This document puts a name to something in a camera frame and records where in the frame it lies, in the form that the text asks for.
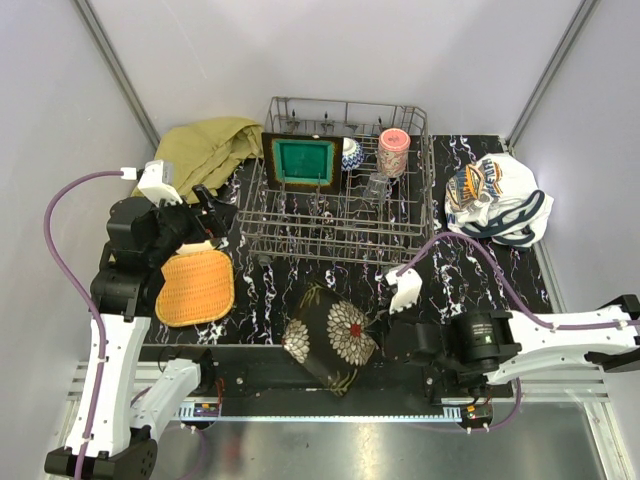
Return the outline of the black floral square plate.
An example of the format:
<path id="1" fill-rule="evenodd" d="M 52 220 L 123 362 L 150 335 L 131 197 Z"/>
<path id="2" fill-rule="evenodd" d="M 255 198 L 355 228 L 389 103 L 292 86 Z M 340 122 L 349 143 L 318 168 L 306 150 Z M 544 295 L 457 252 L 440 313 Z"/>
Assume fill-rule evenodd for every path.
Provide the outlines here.
<path id="1" fill-rule="evenodd" d="M 331 393 L 346 395 L 378 344 L 371 320 L 354 304 L 319 283 L 299 299 L 282 338 L 284 350 Z"/>

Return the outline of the cream round floral plate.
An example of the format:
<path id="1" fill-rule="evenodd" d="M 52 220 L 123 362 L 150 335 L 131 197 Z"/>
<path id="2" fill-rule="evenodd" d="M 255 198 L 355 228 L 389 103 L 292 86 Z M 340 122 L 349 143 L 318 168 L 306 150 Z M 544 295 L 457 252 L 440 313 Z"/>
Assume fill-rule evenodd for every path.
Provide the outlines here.
<path id="1" fill-rule="evenodd" d="M 193 253 L 205 252 L 215 250 L 216 247 L 212 244 L 210 240 L 200 242 L 200 243 L 191 243 L 191 244 L 183 244 L 176 253 L 178 255 L 188 255 Z"/>

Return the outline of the teal square ceramic dish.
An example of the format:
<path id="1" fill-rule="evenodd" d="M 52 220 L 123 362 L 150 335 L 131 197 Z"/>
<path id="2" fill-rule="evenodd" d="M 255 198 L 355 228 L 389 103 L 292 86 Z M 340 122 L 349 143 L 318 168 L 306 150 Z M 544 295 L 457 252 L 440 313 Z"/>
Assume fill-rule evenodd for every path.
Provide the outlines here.
<path id="1" fill-rule="evenodd" d="M 262 146 L 270 189 L 339 193 L 342 184 L 341 137 L 263 132 Z"/>

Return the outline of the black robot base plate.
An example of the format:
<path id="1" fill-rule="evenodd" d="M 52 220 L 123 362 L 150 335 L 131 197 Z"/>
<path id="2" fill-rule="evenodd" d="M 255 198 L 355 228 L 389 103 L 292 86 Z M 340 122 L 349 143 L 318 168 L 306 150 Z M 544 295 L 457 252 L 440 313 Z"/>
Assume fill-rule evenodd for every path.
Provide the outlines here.
<path id="1" fill-rule="evenodd" d="M 407 352 L 394 358 L 374 352 L 354 366 L 317 349 L 300 363 L 282 347 L 168 345 L 156 361 L 166 368 L 191 356 L 205 361 L 197 395 L 221 394 L 228 416 L 428 417 L 515 393 L 510 385 L 491 387 L 481 376 L 464 381 L 456 371 Z"/>

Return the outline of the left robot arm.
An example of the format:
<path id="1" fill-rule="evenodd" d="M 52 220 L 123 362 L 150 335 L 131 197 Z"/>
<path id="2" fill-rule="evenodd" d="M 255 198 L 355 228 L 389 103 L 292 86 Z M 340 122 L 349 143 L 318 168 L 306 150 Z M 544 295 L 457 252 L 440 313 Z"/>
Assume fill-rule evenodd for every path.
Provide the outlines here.
<path id="1" fill-rule="evenodd" d="M 64 445 L 47 453 L 44 470 L 70 479 L 148 479 L 158 440 L 180 405 L 191 394 L 208 394 L 216 382 L 211 352 L 189 347 L 146 393 L 133 394 L 143 341 L 166 284 L 162 269 L 181 247 L 224 236 L 237 209 L 202 184 L 193 186 L 192 204 L 167 185 L 115 203 L 99 271 L 84 288 L 52 238 L 53 210 L 72 188 L 50 200 L 43 232 L 54 261 L 87 304 L 91 347 L 75 423 Z"/>

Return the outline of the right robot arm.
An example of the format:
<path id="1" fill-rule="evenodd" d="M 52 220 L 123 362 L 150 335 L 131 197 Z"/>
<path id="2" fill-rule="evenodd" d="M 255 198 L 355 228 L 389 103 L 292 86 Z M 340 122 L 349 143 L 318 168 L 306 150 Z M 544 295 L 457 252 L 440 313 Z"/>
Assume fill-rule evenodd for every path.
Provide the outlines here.
<path id="1" fill-rule="evenodd" d="M 398 315 L 384 339 L 387 358 L 425 367 L 466 396 L 528 374 L 570 365 L 606 372 L 639 368 L 639 299 L 621 295 L 595 311 L 541 315 L 472 311 L 443 325 Z"/>

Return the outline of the woven bamboo basket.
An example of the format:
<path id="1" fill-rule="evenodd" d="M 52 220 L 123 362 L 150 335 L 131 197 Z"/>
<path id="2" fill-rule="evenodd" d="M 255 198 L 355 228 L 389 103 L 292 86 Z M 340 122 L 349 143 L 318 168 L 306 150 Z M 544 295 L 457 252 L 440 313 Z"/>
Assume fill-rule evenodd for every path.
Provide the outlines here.
<path id="1" fill-rule="evenodd" d="M 155 313 L 169 327 L 215 322 L 235 302 L 231 258 L 218 250 L 174 255 L 161 268 L 164 285 Z"/>

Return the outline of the red patterned bowl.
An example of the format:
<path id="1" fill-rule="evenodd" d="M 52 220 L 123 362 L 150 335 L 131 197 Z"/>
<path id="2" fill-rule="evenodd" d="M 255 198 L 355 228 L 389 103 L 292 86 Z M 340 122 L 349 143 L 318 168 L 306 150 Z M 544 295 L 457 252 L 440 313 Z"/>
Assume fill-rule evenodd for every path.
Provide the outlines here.
<path id="1" fill-rule="evenodd" d="M 356 140 L 345 137 L 342 148 L 342 170 L 351 171 L 358 168 L 364 161 L 362 146 Z"/>

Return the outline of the pink skull pattern mug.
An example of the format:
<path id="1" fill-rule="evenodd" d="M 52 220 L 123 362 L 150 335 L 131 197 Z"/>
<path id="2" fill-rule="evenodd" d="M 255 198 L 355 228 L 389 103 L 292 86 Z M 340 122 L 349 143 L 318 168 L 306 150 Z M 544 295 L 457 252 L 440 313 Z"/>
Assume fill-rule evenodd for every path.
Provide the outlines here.
<path id="1" fill-rule="evenodd" d="M 384 130 L 378 138 L 378 171 L 388 178 L 402 175 L 406 170 L 410 144 L 411 138 L 404 130 Z"/>

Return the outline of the clear drinking glass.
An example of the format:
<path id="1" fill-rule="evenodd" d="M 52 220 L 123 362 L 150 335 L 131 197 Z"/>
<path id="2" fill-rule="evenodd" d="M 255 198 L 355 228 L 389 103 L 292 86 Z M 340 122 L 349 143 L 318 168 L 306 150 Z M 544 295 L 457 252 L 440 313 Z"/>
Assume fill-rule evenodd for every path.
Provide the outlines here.
<path id="1" fill-rule="evenodd" d="M 389 178 L 380 172 L 373 172 L 367 181 L 363 198 L 369 202 L 383 202 L 387 195 Z"/>

